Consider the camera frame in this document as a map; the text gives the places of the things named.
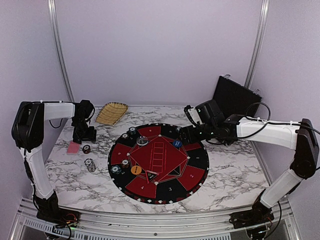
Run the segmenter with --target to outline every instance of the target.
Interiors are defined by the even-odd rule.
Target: blue poker chip
[[[118,165],[112,166],[111,167],[111,172],[113,174],[119,174],[119,173],[121,173],[121,168]]]
[[[175,146],[176,148],[181,148],[182,147],[182,142],[179,140],[175,140],[173,142],[173,146]]]

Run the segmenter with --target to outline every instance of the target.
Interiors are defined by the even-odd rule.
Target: yellow poker chip
[[[139,175],[142,172],[142,168],[138,165],[135,165],[131,168],[131,173],[134,175]]]

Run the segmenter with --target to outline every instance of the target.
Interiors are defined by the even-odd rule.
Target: red and black game board
[[[119,137],[108,157],[114,184],[130,198],[148,204],[171,204],[194,194],[207,177],[209,157],[201,142],[182,145],[179,129],[146,124]]]

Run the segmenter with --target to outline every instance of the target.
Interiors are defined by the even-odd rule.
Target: ladder graphic
[[[165,144],[163,142],[155,142],[153,144],[153,156],[151,171],[161,174],[164,168]]]

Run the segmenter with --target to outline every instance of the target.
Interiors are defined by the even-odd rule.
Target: white marble table
[[[97,129],[91,153],[67,155],[73,127],[69,120],[45,164],[50,183],[57,192],[59,205],[113,213],[185,213],[213,211],[250,205],[268,186],[251,145],[238,141],[219,146],[204,143],[209,155],[209,172],[203,186],[192,196],[172,204],[138,202],[122,193],[110,178],[108,154],[114,141],[129,127],[149,123],[190,125],[182,107],[129,107],[115,125],[92,123]],[[85,159],[93,159],[96,171],[90,173]]]

